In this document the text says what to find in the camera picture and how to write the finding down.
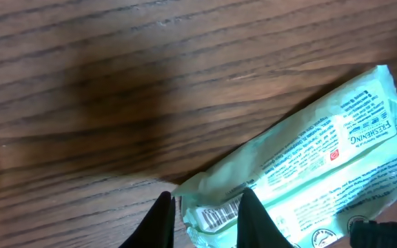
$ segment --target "wooden surface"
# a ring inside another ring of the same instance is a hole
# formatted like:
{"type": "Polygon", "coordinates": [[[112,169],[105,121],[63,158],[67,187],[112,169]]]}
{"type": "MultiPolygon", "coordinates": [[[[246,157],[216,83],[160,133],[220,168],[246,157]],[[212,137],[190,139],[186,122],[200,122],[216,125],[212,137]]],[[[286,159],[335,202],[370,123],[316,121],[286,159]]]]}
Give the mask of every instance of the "wooden surface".
{"type": "Polygon", "coordinates": [[[0,0],[0,247],[118,246],[163,190],[378,63],[397,85],[397,0],[0,0]]]}

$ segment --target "red symbol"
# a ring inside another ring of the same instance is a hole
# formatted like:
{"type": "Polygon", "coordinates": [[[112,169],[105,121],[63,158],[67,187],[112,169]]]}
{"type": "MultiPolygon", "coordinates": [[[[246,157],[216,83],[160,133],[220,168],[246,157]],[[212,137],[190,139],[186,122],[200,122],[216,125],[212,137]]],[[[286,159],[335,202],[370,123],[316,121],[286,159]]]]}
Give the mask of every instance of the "red symbol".
{"type": "Polygon", "coordinates": [[[339,157],[339,151],[338,151],[338,149],[336,149],[335,152],[332,152],[330,154],[330,161],[334,161],[338,157],[339,157]]]}

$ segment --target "sealed package edge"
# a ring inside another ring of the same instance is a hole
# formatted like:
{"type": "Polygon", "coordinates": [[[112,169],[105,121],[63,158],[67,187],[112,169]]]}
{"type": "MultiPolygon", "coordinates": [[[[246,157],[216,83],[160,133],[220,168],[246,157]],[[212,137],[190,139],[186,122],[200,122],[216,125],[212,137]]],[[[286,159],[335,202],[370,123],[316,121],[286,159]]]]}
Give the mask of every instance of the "sealed package edge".
{"type": "Polygon", "coordinates": [[[397,199],[397,92],[386,65],[336,88],[180,185],[192,242],[235,247],[254,190],[295,247],[325,247],[397,199]]]}

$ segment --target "plastic wrapper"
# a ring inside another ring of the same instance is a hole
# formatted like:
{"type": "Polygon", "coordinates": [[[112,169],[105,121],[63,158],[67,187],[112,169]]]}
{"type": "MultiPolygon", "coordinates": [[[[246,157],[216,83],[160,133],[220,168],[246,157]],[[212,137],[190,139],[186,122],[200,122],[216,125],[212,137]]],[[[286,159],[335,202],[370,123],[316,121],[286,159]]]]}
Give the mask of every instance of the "plastic wrapper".
{"type": "Polygon", "coordinates": [[[397,92],[375,67],[180,185],[192,242],[235,247],[240,193],[254,190],[295,247],[325,247],[397,200],[397,92]]]}

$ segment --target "crumpled packet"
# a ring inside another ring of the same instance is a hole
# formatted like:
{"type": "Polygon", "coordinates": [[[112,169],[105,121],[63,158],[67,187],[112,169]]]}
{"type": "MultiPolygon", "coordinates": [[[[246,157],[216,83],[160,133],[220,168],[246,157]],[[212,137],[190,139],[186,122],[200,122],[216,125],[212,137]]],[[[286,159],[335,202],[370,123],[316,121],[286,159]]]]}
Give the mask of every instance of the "crumpled packet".
{"type": "Polygon", "coordinates": [[[180,185],[197,247],[235,247],[241,192],[254,190],[295,247],[325,247],[397,199],[397,92],[379,65],[180,185]]]}

